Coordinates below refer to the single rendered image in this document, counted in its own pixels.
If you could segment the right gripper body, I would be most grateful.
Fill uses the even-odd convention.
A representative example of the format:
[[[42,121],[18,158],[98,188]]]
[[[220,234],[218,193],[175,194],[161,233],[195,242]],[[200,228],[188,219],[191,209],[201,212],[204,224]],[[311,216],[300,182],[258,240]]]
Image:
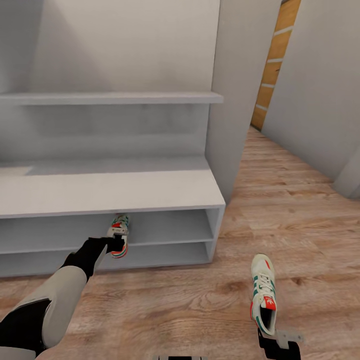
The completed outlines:
[[[264,337],[266,357],[271,360],[301,360],[300,347],[296,341],[288,342],[289,349],[280,348],[276,339]]]

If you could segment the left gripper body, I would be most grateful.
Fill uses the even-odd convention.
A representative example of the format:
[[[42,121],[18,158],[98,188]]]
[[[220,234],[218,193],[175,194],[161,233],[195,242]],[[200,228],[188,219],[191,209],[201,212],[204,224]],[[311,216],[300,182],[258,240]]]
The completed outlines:
[[[124,239],[122,238],[112,238],[112,237],[107,237],[107,239],[110,241],[110,252],[121,252],[123,250],[123,246],[124,246]]]

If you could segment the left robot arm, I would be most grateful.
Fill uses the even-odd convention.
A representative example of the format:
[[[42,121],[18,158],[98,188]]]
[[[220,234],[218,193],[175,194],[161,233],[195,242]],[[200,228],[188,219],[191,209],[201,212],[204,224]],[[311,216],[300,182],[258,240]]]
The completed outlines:
[[[106,237],[91,236],[61,268],[21,300],[0,322],[0,360],[35,360],[65,336],[81,294],[109,252],[121,252],[128,229],[110,227]]]

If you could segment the gym shoe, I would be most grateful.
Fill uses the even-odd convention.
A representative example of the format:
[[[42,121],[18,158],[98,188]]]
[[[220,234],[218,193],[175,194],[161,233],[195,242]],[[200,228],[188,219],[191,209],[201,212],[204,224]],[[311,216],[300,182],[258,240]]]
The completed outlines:
[[[115,213],[111,221],[112,228],[123,228],[128,229],[130,224],[131,216],[129,212]],[[128,251],[127,235],[114,235],[116,239],[123,239],[124,245],[122,251],[111,251],[111,255],[114,259],[122,258]]]
[[[258,253],[251,263],[254,281],[250,317],[260,330],[269,336],[275,334],[277,303],[275,298],[275,272],[269,257]]]

